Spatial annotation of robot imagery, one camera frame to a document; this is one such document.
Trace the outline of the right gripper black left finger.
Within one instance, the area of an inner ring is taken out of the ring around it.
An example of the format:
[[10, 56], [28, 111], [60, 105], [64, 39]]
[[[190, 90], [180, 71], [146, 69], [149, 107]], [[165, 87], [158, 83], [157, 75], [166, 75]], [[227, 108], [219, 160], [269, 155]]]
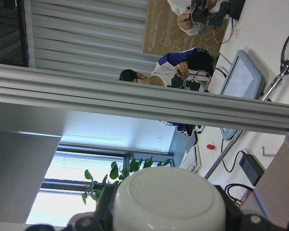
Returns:
[[117, 190], [118, 186], [105, 186], [96, 205], [95, 216], [105, 231], [113, 230], [114, 202]]

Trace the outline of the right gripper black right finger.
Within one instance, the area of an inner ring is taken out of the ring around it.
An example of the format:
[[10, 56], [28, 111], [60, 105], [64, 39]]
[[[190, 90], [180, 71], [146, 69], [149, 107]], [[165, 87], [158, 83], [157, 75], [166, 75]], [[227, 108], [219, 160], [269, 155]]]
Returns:
[[227, 231], [239, 231], [243, 217], [242, 211], [238, 206], [226, 195], [221, 186], [214, 186], [220, 195], [222, 196], [225, 209], [226, 209], [226, 230]]

